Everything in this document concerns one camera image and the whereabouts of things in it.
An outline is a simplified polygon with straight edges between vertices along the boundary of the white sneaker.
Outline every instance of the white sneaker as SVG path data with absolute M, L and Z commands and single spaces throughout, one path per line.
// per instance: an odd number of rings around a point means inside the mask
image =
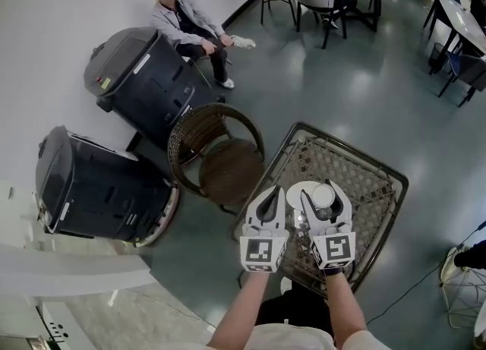
M 257 47 L 255 41 L 249 38 L 243 38 L 240 36 L 231 36 L 231 39 L 233 40 L 235 46 L 237 46 L 238 48 L 253 49 Z
M 329 18 L 324 18 L 323 20 L 325 22 L 329 22 Z M 339 29 L 339 26 L 337 26 L 337 23 L 334 22 L 333 20 L 331 21 L 331 26 L 334 27 L 334 29 Z
M 280 282 L 280 292 L 282 295 L 287 291 L 292 289 L 292 280 L 287 277 L 282 277 L 282 281 Z
M 467 272 L 469 268 L 462 267 L 458 268 L 454 263 L 454 258 L 459 253 L 469 250 L 469 246 L 461 246 L 459 249 L 451 248 L 446 255 L 446 260 L 443 263 L 442 269 L 440 270 L 440 282 L 443 284 L 447 283 L 448 280 L 452 279 L 454 276 L 459 274 L 459 271 L 462 270 L 463 272 Z
M 216 82 L 223 88 L 226 88 L 227 90 L 232 90 L 233 88 L 235 88 L 235 82 L 231 79 L 228 79 L 227 81 L 225 81 L 224 83 L 221 82 L 221 81 L 218 81 L 216 80 Z

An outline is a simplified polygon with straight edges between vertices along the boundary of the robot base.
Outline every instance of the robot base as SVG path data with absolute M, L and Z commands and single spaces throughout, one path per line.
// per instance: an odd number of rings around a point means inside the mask
M 133 244 L 128 242 L 125 243 L 134 246 L 135 248 L 142 248 L 143 246 L 147 246 L 153 243 L 167 229 L 167 226 L 169 226 L 169 223 L 171 222 L 172 218 L 175 215 L 175 211 L 177 210 L 179 204 L 179 197 L 180 197 L 180 190 L 179 187 L 176 185 L 175 187 L 172 188 L 169 201 L 167 201 L 166 208 L 164 209 L 165 215 L 162 216 L 157 222 L 159 225 L 153 231 L 153 234 Z

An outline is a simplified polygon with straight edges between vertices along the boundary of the wicker table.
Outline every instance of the wicker table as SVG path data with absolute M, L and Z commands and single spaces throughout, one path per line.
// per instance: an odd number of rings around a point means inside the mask
M 312 180 L 336 182 L 352 204 L 356 232 L 356 258 L 346 267 L 353 291 L 380 253 L 405 198 L 407 177 L 341 140 L 305 123 L 296 123 L 273 157 L 264 176 L 248 198 L 232 227 L 238 240 L 247 205 L 263 190 Z M 326 296 L 325 278 L 309 252 L 306 230 L 296 229 L 293 209 L 287 204 L 286 229 L 290 236 L 280 269 L 285 276 Z

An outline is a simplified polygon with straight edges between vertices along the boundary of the white sleeve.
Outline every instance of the white sleeve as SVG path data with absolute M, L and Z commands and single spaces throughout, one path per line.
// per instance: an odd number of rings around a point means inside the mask
M 347 338 L 342 350 L 390 350 L 369 331 L 358 331 Z
M 162 346 L 163 350 L 214 350 L 205 345 L 198 345 L 196 343 L 169 343 Z

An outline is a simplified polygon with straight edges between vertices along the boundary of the dark pants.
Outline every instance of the dark pants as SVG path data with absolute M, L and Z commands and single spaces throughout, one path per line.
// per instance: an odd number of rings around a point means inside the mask
M 292 289 L 282 296 L 262 303 L 255 326 L 285 323 L 285 320 L 293 326 L 313 327 L 334 336 L 324 298 L 296 282 L 292 282 Z
M 454 257 L 454 264 L 473 269 L 486 269 L 486 241 L 479 242 L 470 250 L 457 254 Z
M 334 0 L 334 2 L 342 2 L 342 7 L 344 8 L 344 11 L 352 10 L 358 4 L 358 0 Z
M 338 11 L 333 14 L 333 20 L 338 20 L 342 17 L 341 11 L 339 11 L 340 2 L 342 3 L 342 8 L 344 9 L 345 13 L 351 11 L 358 4 L 358 0 L 334 0 L 334 9 Z
M 226 57 L 228 57 L 228 54 L 224 49 L 224 45 L 207 30 L 198 29 L 194 34 L 197 34 L 216 45 L 214 53 L 210 55 L 211 64 L 213 65 L 214 78 L 217 81 L 224 83 L 228 80 L 228 74 L 226 73 Z M 206 55 L 206 52 L 201 45 L 193 45 L 190 43 L 178 44 L 175 50 L 179 55 L 189 57 L 193 61 L 197 61 L 199 58 Z

